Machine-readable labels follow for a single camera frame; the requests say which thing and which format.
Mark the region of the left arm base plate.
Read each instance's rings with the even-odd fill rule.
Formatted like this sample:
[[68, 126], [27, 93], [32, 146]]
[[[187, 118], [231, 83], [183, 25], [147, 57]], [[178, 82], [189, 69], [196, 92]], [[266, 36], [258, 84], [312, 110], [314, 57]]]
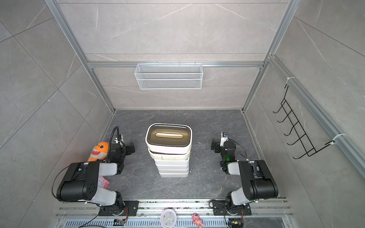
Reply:
[[139, 206], [137, 200], [123, 201], [123, 204], [116, 202], [114, 205], [102, 207], [99, 216], [136, 216]]

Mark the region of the bamboo lid tissue box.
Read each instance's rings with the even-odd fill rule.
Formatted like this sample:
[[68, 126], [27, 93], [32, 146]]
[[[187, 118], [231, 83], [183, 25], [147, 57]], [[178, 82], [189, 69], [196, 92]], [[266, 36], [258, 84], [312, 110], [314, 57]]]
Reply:
[[159, 173], [163, 178], [186, 178], [189, 173]]
[[185, 170], [161, 170], [158, 169], [159, 173], [161, 174], [187, 174], [189, 173], [189, 168]]

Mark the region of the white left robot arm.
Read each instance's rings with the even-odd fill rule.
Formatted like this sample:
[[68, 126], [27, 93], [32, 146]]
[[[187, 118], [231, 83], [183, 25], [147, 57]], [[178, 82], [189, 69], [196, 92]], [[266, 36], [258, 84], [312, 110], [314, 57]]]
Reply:
[[139, 202], [124, 201], [121, 193], [108, 190], [109, 181], [105, 179], [121, 174], [125, 157], [134, 152], [133, 143], [98, 143], [88, 161], [74, 162], [64, 168], [66, 173], [52, 195], [61, 202], [95, 204], [100, 208], [100, 216], [136, 216]]

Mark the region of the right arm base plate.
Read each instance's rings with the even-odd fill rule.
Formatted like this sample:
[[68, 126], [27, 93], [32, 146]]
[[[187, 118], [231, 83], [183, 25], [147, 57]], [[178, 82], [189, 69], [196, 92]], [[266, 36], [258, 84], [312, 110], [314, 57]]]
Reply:
[[249, 205], [229, 206], [224, 200], [212, 199], [209, 201], [209, 207], [213, 209], [215, 216], [232, 215], [232, 216], [250, 216], [252, 211]]

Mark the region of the grey lid tissue box front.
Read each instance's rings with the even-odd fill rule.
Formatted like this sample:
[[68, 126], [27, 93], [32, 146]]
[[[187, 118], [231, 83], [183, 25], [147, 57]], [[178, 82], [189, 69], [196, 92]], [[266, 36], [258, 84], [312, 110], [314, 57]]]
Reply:
[[158, 170], [188, 170], [188, 165], [156, 165]]

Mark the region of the brown lid tissue box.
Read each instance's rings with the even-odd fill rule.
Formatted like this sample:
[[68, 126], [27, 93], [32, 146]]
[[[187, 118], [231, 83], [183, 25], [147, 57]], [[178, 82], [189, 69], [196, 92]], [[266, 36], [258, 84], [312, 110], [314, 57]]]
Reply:
[[183, 124], [154, 123], [148, 127], [145, 142], [158, 154], [187, 154], [191, 151], [193, 131]]
[[163, 161], [183, 161], [190, 158], [191, 155], [190, 151], [186, 154], [163, 154], [163, 153], [152, 152], [148, 149], [148, 152], [154, 160], [163, 160]]

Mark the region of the grey lid tissue box back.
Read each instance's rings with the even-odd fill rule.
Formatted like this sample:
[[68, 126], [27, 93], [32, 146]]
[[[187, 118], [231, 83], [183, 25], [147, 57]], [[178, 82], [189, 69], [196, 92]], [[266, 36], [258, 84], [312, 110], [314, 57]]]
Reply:
[[187, 166], [190, 163], [190, 159], [186, 160], [155, 160], [156, 165], [162, 166]]

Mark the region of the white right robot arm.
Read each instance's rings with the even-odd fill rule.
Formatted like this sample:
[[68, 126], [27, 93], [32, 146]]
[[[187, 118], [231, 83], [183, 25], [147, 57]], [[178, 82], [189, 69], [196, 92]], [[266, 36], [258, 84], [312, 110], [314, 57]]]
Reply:
[[221, 170], [228, 175], [240, 176], [241, 181], [241, 187], [229, 192], [225, 200], [210, 200], [209, 206], [215, 216], [239, 212], [244, 216], [251, 215], [250, 203], [278, 197], [279, 189], [264, 160], [235, 159], [236, 144], [230, 139], [223, 143], [212, 140], [211, 149], [221, 155]]

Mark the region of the brown lid tissue box back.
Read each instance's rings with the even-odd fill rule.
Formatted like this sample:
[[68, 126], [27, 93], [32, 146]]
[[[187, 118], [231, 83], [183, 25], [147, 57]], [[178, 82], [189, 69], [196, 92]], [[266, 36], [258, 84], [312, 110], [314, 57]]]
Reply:
[[145, 142], [158, 154], [187, 154], [191, 151], [193, 131], [183, 124], [154, 123], [148, 127]]

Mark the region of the brown lid tissue box front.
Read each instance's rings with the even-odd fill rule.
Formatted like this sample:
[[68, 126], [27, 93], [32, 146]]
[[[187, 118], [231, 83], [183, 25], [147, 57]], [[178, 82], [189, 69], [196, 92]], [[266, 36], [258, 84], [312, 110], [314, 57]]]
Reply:
[[163, 153], [152, 152], [148, 149], [148, 152], [154, 160], [163, 160], [163, 161], [183, 161], [190, 158], [191, 155], [190, 151], [186, 154], [163, 154]]

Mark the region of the grey lid tissue box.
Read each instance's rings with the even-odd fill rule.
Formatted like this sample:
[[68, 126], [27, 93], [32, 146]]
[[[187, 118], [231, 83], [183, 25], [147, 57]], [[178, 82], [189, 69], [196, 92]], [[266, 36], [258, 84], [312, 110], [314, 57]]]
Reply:
[[155, 160], [156, 165], [162, 166], [187, 166], [190, 163], [190, 159], [186, 160]]
[[188, 165], [156, 165], [158, 170], [188, 170]]

